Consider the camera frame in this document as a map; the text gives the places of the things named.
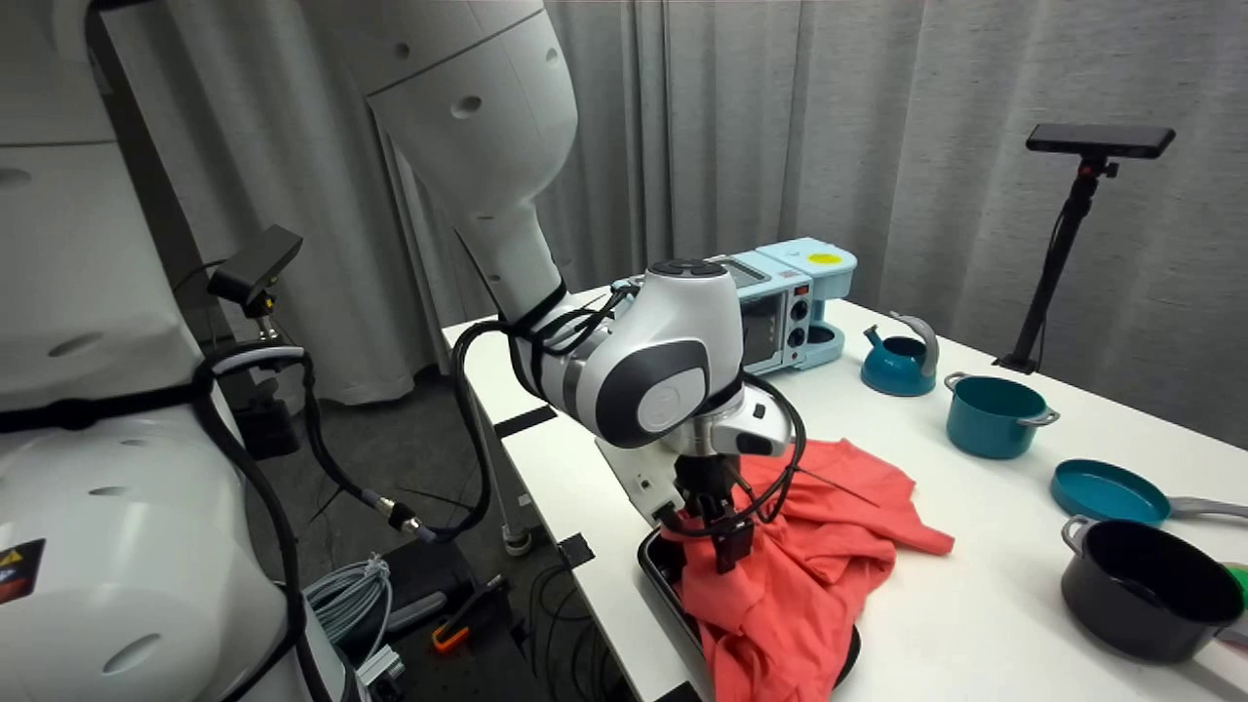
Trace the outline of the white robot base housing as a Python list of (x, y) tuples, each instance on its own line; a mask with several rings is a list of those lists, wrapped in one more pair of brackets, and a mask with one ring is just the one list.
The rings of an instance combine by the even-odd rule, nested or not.
[(0, 702), (353, 702), (256, 564), (216, 362), (86, 53), (89, 0), (0, 0)]

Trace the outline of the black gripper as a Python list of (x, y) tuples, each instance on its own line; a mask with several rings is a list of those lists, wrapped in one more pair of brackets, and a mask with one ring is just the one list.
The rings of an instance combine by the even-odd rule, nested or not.
[(684, 528), (686, 564), (710, 570), (710, 534), (719, 570), (730, 574), (751, 545), (751, 527), (733, 508), (733, 456), (678, 456), (673, 488), (684, 508), (669, 515), (669, 527)]

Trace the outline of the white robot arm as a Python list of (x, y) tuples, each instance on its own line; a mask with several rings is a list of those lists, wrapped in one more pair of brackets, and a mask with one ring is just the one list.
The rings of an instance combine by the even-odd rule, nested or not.
[(310, 0), (330, 60), (463, 246), (522, 389), (611, 447), (661, 440), (678, 504), (661, 522), (721, 570), (751, 545), (738, 456), (788, 443), (745, 382), (738, 284), (719, 261), (661, 261), (580, 305), (537, 223), (567, 167), (576, 94), (546, 0)]

